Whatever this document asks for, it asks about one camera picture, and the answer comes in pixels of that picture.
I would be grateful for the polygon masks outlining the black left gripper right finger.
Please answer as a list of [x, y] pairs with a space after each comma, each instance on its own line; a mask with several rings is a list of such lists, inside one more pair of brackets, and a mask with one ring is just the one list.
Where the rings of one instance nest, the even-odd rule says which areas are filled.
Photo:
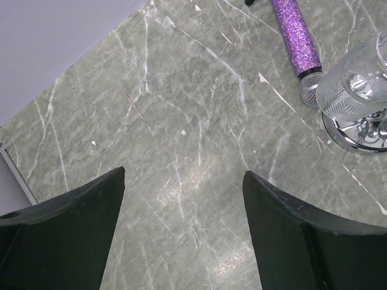
[[386, 228], [321, 210], [251, 171], [242, 193], [263, 289], [386, 288]]

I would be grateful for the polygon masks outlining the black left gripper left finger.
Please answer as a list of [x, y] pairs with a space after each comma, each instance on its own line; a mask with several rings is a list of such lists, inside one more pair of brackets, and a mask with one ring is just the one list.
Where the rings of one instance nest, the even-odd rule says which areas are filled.
[[99, 289], [125, 192], [117, 167], [1, 216], [1, 289]]

